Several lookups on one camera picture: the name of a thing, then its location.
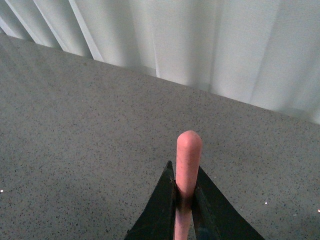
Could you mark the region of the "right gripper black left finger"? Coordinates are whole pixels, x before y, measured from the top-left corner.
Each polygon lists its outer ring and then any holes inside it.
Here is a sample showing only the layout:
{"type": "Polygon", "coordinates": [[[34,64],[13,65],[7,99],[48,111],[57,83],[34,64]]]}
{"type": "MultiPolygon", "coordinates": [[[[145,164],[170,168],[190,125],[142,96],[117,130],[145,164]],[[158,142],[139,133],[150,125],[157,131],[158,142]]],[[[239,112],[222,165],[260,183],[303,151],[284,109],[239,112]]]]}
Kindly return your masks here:
{"type": "Polygon", "coordinates": [[[176,218],[176,182],[168,161],[142,212],[125,235],[126,240],[172,240],[176,218]]]}

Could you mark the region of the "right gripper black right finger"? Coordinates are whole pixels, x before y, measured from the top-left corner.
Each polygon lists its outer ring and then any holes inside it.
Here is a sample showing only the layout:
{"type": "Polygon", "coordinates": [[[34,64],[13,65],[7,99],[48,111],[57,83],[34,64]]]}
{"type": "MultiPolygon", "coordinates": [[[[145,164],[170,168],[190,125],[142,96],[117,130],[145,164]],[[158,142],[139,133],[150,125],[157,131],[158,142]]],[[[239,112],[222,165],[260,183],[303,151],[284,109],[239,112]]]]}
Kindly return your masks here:
{"type": "Polygon", "coordinates": [[[197,240],[262,240],[232,206],[210,177],[198,169],[192,219],[197,240]]]}

